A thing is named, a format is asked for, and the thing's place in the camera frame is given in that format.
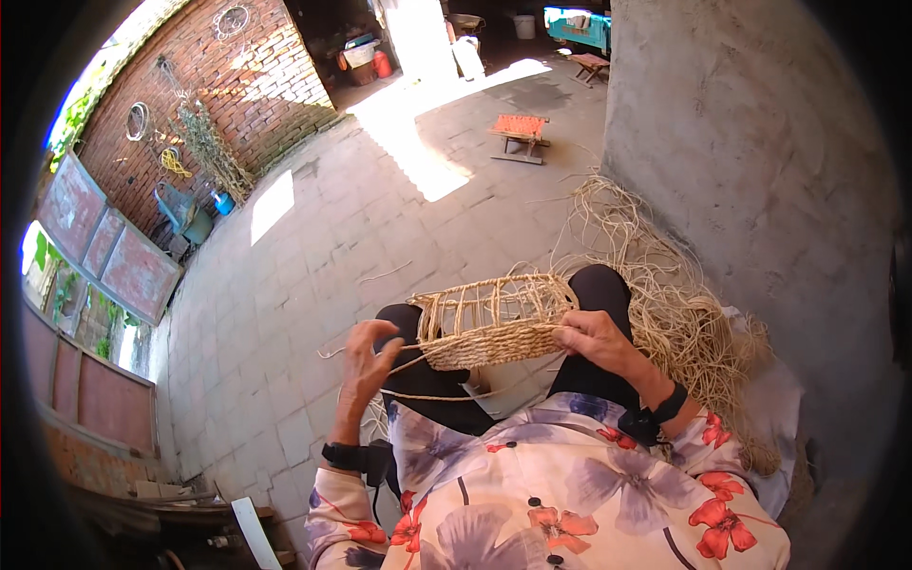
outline hand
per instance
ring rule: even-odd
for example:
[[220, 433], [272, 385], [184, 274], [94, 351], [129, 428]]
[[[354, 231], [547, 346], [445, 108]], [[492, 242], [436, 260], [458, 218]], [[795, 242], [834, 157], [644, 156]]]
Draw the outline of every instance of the hand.
[[374, 356], [378, 338], [394, 335], [399, 328], [389, 321], [369, 320], [351, 329], [345, 344], [344, 380], [339, 392], [338, 413], [351, 413], [360, 419], [370, 400], [377, 394], [392, 369], [393, 360], [405, 341], [396, 337]]
[[568, 355], [581, 354], [628, 382], [633, 382], [644, 367], [651, 367], [605, 311], [567, 311], [552, 336]]

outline teal cart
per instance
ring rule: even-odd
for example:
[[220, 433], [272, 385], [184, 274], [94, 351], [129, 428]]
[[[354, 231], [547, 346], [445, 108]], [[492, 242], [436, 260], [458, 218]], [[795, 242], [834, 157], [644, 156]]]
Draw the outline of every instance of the teal cart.
[[564, 42], [576, 42], [598, 47], [602, 55], [611, 51], [611, 16], [590, 14], [586, 10], [547, 6], [544, 26], [548, 36]]

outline blue bottle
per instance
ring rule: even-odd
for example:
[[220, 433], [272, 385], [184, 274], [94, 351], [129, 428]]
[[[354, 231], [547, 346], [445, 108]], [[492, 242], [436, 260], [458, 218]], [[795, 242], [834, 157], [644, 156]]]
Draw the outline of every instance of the blue bottle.
[[215, 190], [209, 192], [209, 195], [215, 199], [215, 209], [223, 216], [228, 215], [234, 209], [234, 200], [227, 192], [217, 193]]

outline hanging dried plant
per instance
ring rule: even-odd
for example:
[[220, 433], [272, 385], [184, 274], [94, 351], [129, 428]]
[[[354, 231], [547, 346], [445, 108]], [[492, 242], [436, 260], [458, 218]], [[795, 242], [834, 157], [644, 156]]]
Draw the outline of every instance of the hanging dried plant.
[[171, 119], [168, 122], [183, 139], [202, 171], [214, 178], [235, 203], [246, 202], [254, 187], [254, 177], [238, 164], [228, 144], [212, 124], [206, 106], [197, 100], [194, 109], [191, 103], [184, 100], [177, 108], [177, 116], [182, 126]]

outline woven basket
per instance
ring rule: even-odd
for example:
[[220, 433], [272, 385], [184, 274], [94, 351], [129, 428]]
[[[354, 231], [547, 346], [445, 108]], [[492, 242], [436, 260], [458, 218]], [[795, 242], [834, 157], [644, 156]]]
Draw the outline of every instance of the woven basket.
[[418, 343], [435, 370], [472, 369], [557, 352], [551, 331], [579, 307], [553, 274], [509, 275], [413, 295], [421, 308]]

